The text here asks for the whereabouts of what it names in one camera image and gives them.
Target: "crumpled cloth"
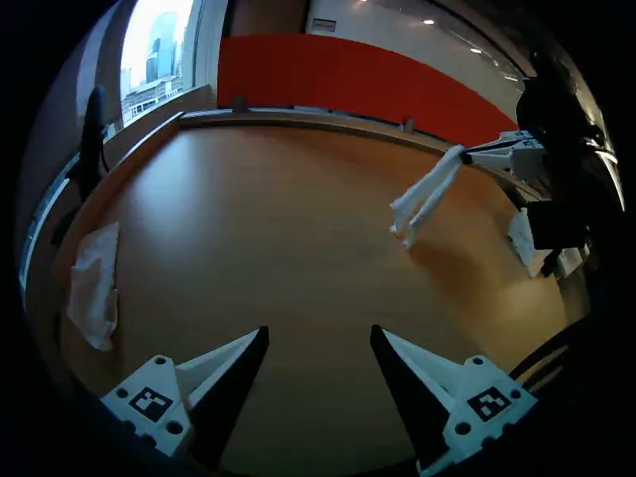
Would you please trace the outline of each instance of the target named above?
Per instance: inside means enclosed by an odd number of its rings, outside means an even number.
[[[398,197],[391,204],[394,224],[390,230],[404,238],[404,246],[407,249],[413,245],[421,226],[431,218],[455,180],[463,164],[461,154],[464,150],[466,148],[462,145],[453,146],[430,173],[409,187],[402,197]]]
[[[93,348],[109,351],[117,326],[117,289],[114,268],[119,223],[112,223],[82,238],[71,268],[68,317]]]

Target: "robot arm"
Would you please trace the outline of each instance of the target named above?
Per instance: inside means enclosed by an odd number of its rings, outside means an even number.
[[[510,170],[520,179],[527,180],[542,172],[544,153],[543,146],[528,131],[504,132],[496,141],[468,149],[462,145],[452,147],[430,173],[391,204],[394,213],[391,231],[403,237],[405,247],[410,248],[462,164]]]

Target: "wooden surface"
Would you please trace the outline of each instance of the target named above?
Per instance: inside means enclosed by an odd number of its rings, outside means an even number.
[[[73,219],[53,262],[52,274],[57,282],[68,289],[71,282],[71,266],[75,262],[77,247],[81,239],[95,228],[95,216],[100,214],[119,189],[134,176],[135,170],[149,161],[153,153],[160,149],[179,130],[179,117],[171,118],[144,136],[102,180]]]
[[[152,355],[179,363],[268,324],[226,469],[346,475],[413,456],[372,324],[504,370],[566,325],[554,279],[530,280],[509,247],[514,207],[478,170],[460,171],[410,252],[389,233],[389,203],[437,160],[323,131],[181,131],[100,219],[121,223],[115,349],[63,320],[65,358],[101,395]]]

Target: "wall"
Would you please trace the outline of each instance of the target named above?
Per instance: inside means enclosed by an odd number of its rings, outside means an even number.
[[[478,145],[517,125],[435,68],[357,41],[319,35],[223,38],[219,99],[248,106],[310,106],[403,123],[450,142]]]
[[[114,61],[113,54],[116,59],[120,57],[117,56],[118,50],[121,50],[121,43],[114,42],[117,32],[113,32],[113,25],[115,20],[127,25],[134,3],[135,0],[120,0],[105,12],[64,62],[40,106],[25,147],[17,183],[14,227],[16,265],[33,213],[49,185],[79,148],[86,101],[96,82],[103,84],[107,90],[107,122],[116,122],[121,116],[118,102],[115,108],[112,101],[113,97],[119,95],[121,63],[119,60],[111,63]],[[105,51],[104,45],[110,48],[109,56],[101,56]],[[111,78],[114,75],[107,74],[108,68],[117,70],[114,83]]]
[[[490,20],[480,14],[477,10],[473,9],[463,0],[437,0],[437,2],[446,6],[450,10],[457,12],[488,35],[492,41],[497,43],[499,48],[505,51],[510,58],[519,65],[527,76],[536,75],[528,57],[518,50],[510,38],[508,38],[499,28],[497,28]]]
[[[88,39],[77,45],[64,62],[31,127],[17,182],[14,257],[19,263],[22,245],[48,186],[75,154],[82,130],[78,126],[77,76]]]
[[[361,41],[413,58],[460,81],[510,119],[516,119],[522,83],[504,78],[506,73],[514,74],[515,70],[511,65],[502,69],[508,62],[501,53],[488,48],[488,43],[461,21],[427,2],[380,3],[313,0],[307,32]],[[335,20],[335,32],[312,31],[312,19],[316,17]],[[435,25],[422,23],[429,18]],[[479,47],[483,54],[472,52],[471,45]],[[518,72],[516,76],[518,80],[522,77]]]
[[[235,0],[229,35],[302,33],[308,0]]]

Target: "red panel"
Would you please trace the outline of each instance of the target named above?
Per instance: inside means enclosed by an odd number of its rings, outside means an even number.
[[[389,50],[319,35],[221,41],[219,105],[313,106],[402,123],[477,145],[517,125],[459,81]]]

